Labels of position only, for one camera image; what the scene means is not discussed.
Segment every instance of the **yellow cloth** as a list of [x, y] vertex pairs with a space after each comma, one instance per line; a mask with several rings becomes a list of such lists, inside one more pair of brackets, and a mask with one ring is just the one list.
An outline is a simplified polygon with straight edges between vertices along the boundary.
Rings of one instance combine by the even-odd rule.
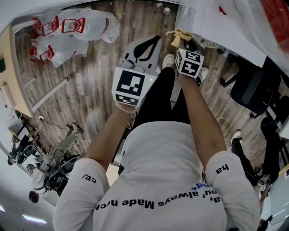
[[181, 38], [186, 41], [190, 41], [193, 38], [193, 35], [191, 33], [184, 32], [181, 29], [176, 29], [175, 31], [168, 31], [167, 35], [172, 33], [175, 33], [175, 39], [172, 42], [172, 46], [175, 46], [176, 48], [179, 48]]

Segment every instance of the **red object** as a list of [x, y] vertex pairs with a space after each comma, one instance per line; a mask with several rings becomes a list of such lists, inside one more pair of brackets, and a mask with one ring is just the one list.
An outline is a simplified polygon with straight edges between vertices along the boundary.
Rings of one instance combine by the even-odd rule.
[[41, 28], [40, 20], [38, 18], [33, 18], [32, 20], [35, 22], [35, 24], [33, 24], [33, 29], [40, 30]]
[[48, 61], [50, 61], [54, 57], [53, 48], [50, 45], [48, 45], [48, 50], [43, 54], [41, 54], [39, 57], [42, 64], [45, 65], [46, 63], [48, 63]]
[[36, 62], [35, 57], [37, 56], [37, 42], [34, 40], [31, 40], [31, 43], [32, 43], [32, 49], [29, 51], [29, 54], [31, 56], [30, 60], [32, 62]]
[[220, 6], [219, 6], [219, 11], [220, 11], [221, 13], [223, 13], [223, 15], [227, 15], [227, 14], [225, 13], [225, 11], [223, 10], [223, 8], [220, 7]]
[[[65, 31], [65, 24], [69, 25], [69, 31]], [[79, 32], [83, 33], [85, 27], [85, 18], [76, 19], [65, 19], [62, 21], [61, 33]]]
[[104, 28], [104, 30], [103, 30], [103, 34], [107, 31], [108, 26], [109, 26], [109, 19], [108, 19], [108, 18], [105, 18], [105, 28]]
[[260, 0], [279, 48], [289, 53], [289, 10], [284, 0]]
[[53, 33], [58, 28], [59, 28], [59, 20], [58, 20], [58, 16], [55, 16], [53, 22], [50, 22], [50, 23], [47, 23], [47, 24], [41, 26], [41, 32], [42, 32], [43, 36], [46, 36], [47, 34]]

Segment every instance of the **wooden floor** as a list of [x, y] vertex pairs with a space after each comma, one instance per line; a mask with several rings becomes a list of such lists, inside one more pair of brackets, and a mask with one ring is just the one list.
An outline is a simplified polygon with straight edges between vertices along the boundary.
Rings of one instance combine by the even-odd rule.
[[[103, 41], [89, 43], [87, 57], [75, 56], [59, 68], [51, 64], [30, 61], [30, 37], [22, 35], [16, 39], [20, 71], [24, 82], [33, 76], [37, 80], [27, 88], [32, 103], [41, 98], [47, 89], [68, 78], [68, 83], [51, 96], [35, 113], [30, 123], [42, 134], [42, 146], [54, 148], [65, 136], [64, 126], [77, 123], [83, 128], [83, 137], [74, 145], [73, 153], [85, 155], [91, 137], [100, 130], [112, 112], [112, 78], [115, 66], [126, 49], [127, 44], [138, 38], [158, 34], [162, 36], [162, 53], [159, 63], [166, 53], [175, 49], [170, 45], [172, 36], [167, 31], [174, 29], [177, 6], [147, 1], [105, 1], [90, 3], [92, 9], [110, 11], [121, 21], [121, 33], [117, 41], [108, 44]], [[163, 8], [169, 7], [171, 14], [165, 16]], [[205, 49], [204, 66], [209, 75], [202, 84], [201, 91], [219, 122], [226, 144], [237, 129], [242, 130], [243, 149], [253, 166], [263, 163], [266, 141], [260, 130], [263, 116], [252, 120], [250, 111], [230, 98], [231, 86], [223, 88], [219, 78], [229, 78], [237, 71], [232, 56], [227, 59], [216, 50]], [[285, 91], [284, 83], [280, 92]], [[38, 116], [44, 116], [42, 123]]]

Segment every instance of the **sneaker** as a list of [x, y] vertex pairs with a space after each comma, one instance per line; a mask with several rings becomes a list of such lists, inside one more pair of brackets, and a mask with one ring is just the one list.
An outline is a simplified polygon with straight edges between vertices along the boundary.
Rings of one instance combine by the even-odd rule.
[[233, 143], [233, 139], [235, 139], [235, 138], [239, 138], [240, 139], [240, 143], [241, 143], [242, 139], [240, 138], [240, 136], [241, 136], [241, 130], [237, 130], [234, 133], [234, 135], [232, 136], [232, 138], [230, 139], [231, 144]]
[[175, 66], [175, 56], [173, 54], [167, 54], [165, 58], [163, 59], [163, 69], [166, 67], [172, 67]]
[[209, 73], [209, 69], [206, 67], [201, 67], [198, 77], [200, 78], [200, 82], [203, 82]]
[[81, 132], [81, 130], [79, 129], [79, 127], [78, 127], [78, 125], [76, 123], [72, 123], [72, 127], [73, 127], [73, 130]]
[[71, 129], [71, 127], [69, 125], [65, 125], [65, 128], [67, 131], [69, 131]]

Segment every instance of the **ceiling light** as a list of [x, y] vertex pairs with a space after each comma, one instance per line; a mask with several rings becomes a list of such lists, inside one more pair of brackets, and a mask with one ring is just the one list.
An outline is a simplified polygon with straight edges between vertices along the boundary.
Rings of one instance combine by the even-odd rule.
[[0, 205], [0, 211], [5, 212], [5, 209], [2, 207], [2, 205]]
[[22, 215], [26, 220], [31, 221], [31, 222], [38, 222], [38, 223], [42, 223], [42, 224], [47, 224], [46, 221], [40, 219], [40, 218], [36, 218], [36, 217], [31, 217], [28, 215]]
[[273, 215], [273, 217], [277, 216], [278, 214], [284, 212], [286, 209], [283, 209], [282, 211], [280, 211], [279, 213], [276, 213], [275, 215]]

